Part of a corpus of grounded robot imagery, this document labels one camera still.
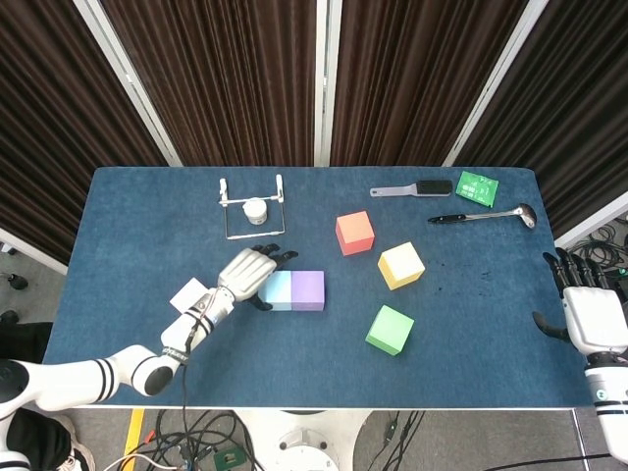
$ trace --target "spoon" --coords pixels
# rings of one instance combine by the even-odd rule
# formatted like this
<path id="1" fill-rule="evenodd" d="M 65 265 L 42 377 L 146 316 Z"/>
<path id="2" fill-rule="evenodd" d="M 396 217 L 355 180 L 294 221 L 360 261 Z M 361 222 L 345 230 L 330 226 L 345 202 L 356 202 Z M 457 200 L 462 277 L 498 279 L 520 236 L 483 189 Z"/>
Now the spoon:
<path id="1" fill-rule="evenodd" d="M 448 214 L 446 216 L 430 218 L 428 222 L 434 224 L 458 223 L 462 221 L 472 221 L 474 219 L 501 218 L 503 216 L 519 216 L 523 224 L 529 229 L 534 229 L 537 225 L 537 213 L 534 212 L 532 207 L 525 203 L 519 203 L 519 206 L 510 211 L 484 214 Z"/>

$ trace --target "blue table surface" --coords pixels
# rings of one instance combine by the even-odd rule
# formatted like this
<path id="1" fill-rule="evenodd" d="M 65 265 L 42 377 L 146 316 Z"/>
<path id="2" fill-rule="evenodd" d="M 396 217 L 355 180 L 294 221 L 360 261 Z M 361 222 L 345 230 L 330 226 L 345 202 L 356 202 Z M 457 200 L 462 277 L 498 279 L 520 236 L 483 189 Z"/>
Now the blue table surface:
<path id="1" fill-rule="evenodd" d="M 430 225 L 428 218 L 489 208 L 457 195 L 371 198 L 369 188 L 448 179 L 462 170 L 499 180 L 495 210 L 530 204 L 518 218 Z M 230 198 L 276 192 L 284 177 L 287 232 L 225 239 L 219 178 Z M 373 249 L 343 257 L 336 217 L 368 211 Z M 269 230 L 279 210 L 269 207 Z M 234 231 L 252 229 L 231 208 Z M 390 291 L 382 251 L 412 241 L 421 279 Z M 564 325 L 551 272 L 550 225 L 532 171 L 510 168 L 106 168 L 89 191 L 45 363 L 106 357 L 135 343 L 161 351 L 177 317 L 171 297 L 192 277 L 216 284 L 244 247 L 275 242 L 299 252 L 286 269 L 323 270 L 323 312 L 259 312 L 238 304 L 192 354 L 187 399 L 203 407 L 475 408 L 589 404 L 584 360 L 543 336 L 532 311 Z M 364 339 L 386 304 L 414 319 L 403 352 Z M 181 371 L 155 397 L 121 387 L 110 404 L 176 406 Z"/>

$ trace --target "yellow cube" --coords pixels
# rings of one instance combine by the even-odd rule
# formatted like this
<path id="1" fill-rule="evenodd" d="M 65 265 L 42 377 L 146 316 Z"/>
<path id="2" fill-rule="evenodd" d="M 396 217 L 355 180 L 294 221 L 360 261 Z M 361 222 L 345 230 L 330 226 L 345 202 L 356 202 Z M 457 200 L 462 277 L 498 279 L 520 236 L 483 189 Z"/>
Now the yellow cube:
<path id="1" fill-rule="evenodd" d="M 415 282 L 425 272 L 425 266 L 412 246 L 412 242 L 403 243 L 383 252 L 377 266 L 390 289 L 401 288 Z"/>

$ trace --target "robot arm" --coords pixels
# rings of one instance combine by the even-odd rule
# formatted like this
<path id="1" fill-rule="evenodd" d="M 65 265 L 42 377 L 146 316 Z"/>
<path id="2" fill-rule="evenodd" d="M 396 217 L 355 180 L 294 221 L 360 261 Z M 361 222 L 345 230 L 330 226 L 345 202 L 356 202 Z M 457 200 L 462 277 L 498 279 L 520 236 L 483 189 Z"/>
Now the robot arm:
<path id="1" fill-rule="evenodd" d="M 103 359 L 36 365 L 0 360 L 0 467 L 27 470 L 24 456 L 7 449 L 6 438 L 18 408 L 34 402 L 43 410 L 56 411 L 106 400 L 120 384 L 143 395 L 160 393 L 170 384 L 190 353 L 225 319 L 237 301 L 249 300 L 270 309 L 257 290 L 279 266 L 296 252 L 270 255 L 275 244 L 245 248 L 219 275 L 218 287 L 211 288 L 161 335 L 160 355 L 141 345 L 129 346 Z"/>
<path id="2" fill-rule="evenodd" d="M 587 357 L 585 376 L 602 425 L 608 451 L 628 463 L 628 326 L 617 294 L 608 288 L 600 266 L 565 250 L 560 260 L 548 253 L 562 298 L 566 329 L 551 327 L 542 314 L 534 320 L 549 337 L 572 343 Z"/>

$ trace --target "dark brown curtain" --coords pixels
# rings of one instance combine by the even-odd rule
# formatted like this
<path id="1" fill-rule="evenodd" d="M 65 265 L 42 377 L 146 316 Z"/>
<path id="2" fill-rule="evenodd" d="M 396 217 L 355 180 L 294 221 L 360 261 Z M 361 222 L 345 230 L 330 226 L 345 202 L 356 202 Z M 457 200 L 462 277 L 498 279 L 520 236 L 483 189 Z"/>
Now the dark brown curtain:
<path id="1" fill-rule="evenodd" d="M 440 165 L 525 0 L 344 0 L 332 165 Z"/>
<path id="2" fill-rule="evenodd" d="M 186 165 L 311 165 L 316 0 L 107 0 Z"/>
<path id="3" fill-rule="evenodd" d="M 628 190 L 627 25 L 551 0 L 455 163 L 533 169 L 556 237 Z"/>
<path id="4" fill-rule="evenodd" d="M 0 227 L 68 263 L 94 170 L 165 162 L 71 0 L 0 18 Z"/>

